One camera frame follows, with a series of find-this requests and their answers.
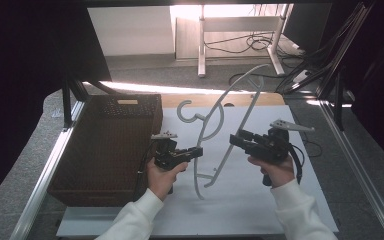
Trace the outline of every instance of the light wood surface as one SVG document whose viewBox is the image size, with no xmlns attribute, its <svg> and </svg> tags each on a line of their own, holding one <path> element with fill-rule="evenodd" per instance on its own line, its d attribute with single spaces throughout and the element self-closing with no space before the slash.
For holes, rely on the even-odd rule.
<svg viewBox="0 0 384 240">
<path fill-rule="evenodd" d="M 222 105 L 233 104 L 234 106 L 249 106 L 253 93 L 228 94 L 222 101 Z M 185 107 L 211 107 L 219 99 L 219 94 L 163 94 L 163 108 L 176 108 L 184 100 L 191 100 L 191 104 Z M 283 97 L 278 93 L 261 93 L 256 106 L 279 106 L 285 105 Z"/>
</svg>

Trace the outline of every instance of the white desk frame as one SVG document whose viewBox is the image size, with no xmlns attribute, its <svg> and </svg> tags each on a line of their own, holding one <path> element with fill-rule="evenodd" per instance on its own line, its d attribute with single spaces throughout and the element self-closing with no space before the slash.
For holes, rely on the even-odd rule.
<svg viewBox="0 0 384 240">
<path fill-rule="evenodd" d="M 273 41 L 267 48 L 270 59 L 277 75 L 284 75 L 282 64 L 277 56 L 277 45 L 283 26 L 286 21 L 289 4 L 284 4 L 280 16 L 255 16 L 255 17 L 204 17 L 204 5 L 201 6 L 199 18 L 199 53 L 198 53 L 198 76 L 205 77 L 205 44 L 206 32 L 243 32 L 243 31 L 274 31 Z"/>
</svg>

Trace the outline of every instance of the white sleeve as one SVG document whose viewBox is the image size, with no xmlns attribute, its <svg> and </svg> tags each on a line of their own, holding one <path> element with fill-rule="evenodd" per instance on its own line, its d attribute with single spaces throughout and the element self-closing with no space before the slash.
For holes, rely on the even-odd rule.
<svg viewBox="0 0 384 240">
<path fill-rule="evenodd" d="M 136 202 L 126 204 L 111 227 L 96 240 L 144 240 L 149 239 L 155 215 L 163 207 L 163 202 L 147 189 Z"/>
<path fill-rule="evenodd" d="M 271 189 L 277 209 L 277 217 L 288 240 L 337 239 L 318 215 L 316 199 L 307 195 L 293 180 Z"/>
</svg>

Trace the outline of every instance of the gray floor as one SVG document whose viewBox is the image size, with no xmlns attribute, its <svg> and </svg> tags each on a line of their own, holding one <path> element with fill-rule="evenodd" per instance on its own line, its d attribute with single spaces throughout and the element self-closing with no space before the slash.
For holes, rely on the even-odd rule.
<svg viewBox="0 0 384 240">
<path fill-rule="evenodd" d="M 130 56 L 108 58 L 107 61 L 112 77 L 117 82 L 220 90 L 226 89 L 227 80 L 233 74 L 268 62 L 264 58 L 208 61 L 207 77 L 199 78 L 196 61 L 175 61 L 174 56 Z M 268 68 L 264 74 L 274 74 L 274 71 Z M 278 83 L 278 79 L 267 79 L 265 91 L 272 92 Z M 316 87 L 317 82 L 304 90 L 314 91 Z M 91 94 L 101 93 L 92 87 L 87 88 Z M 285 100 L 295 114 L 297 122 L 317 129 L 315 133 L 302 136 L 304 140 L 308 139 L 321 146 L 319 148 L 309 143 L 306 149 L 308 154 L 313 156 L 312 165 L 339 227 L 338 238 L 384 239 L 384 230 L 378 217 L 336 143 L 320 107 L 308 104 L 307 100 L 301 98 L 285 96 Z M 0 239 L 8 239 L 11 235 L 61 132 L 63 118 L 57 114 L 58 109 L 62 110 L 60 92 L 46 99 L 44 113 L 37 129 L 0 187 Z M 349 108 L 344 108 L 343 114 L 345 133 L 384 198 L 384 152 L 359 124 Z M 63 204 L 47 196 L 29 239 L 56 239 L 55 233 L 64 209 Z M 275 240 L 284 237 L 264 236 L 263 239 Z"/>
</svg>

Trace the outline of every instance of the brown box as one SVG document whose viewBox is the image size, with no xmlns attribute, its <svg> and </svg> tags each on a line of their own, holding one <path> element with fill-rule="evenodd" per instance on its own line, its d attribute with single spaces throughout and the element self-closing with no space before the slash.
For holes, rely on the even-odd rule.
<svg viewBox="0 0 384 240">
<path fill-rule="evenodd" d="M 132 201 L 140 162 L 151 135 L 160 133 L 162 118 L 159 94 L 91 96 L 48 193 L 72 207 L 124 206 Z M 144 191 L 146 177 L 140 185 Z"/>
</svg>

